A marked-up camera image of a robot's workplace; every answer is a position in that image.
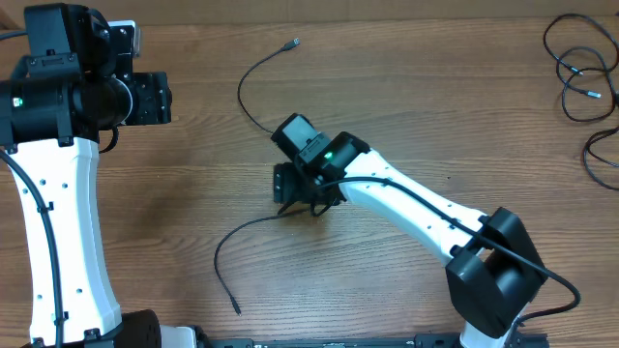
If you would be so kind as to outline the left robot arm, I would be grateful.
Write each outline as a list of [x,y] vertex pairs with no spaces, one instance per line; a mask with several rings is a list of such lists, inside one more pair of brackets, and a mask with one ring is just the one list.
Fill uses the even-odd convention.
[[150,310],[123,313],[97,206],[100,135],[167,124],[164,72],[136,72],[130,20],[64,3],[27,7],[30,52],[1,84],[1,159],[18,189],[30,258],[33,347],[158,347]]

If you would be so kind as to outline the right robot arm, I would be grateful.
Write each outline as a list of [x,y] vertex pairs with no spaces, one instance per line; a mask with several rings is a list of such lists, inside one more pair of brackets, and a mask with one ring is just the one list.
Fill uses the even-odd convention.
[[318,217],[341,202],[365,208],[416,239],[445,269],[465,327],[459,347],[517,347],[517,325],[547,277],[521,219],[505,208],[487,215],[425,188],[360,138],[329,138],[301,114],[272,141],[288,160],[274,168],[274,200],[309,205]]

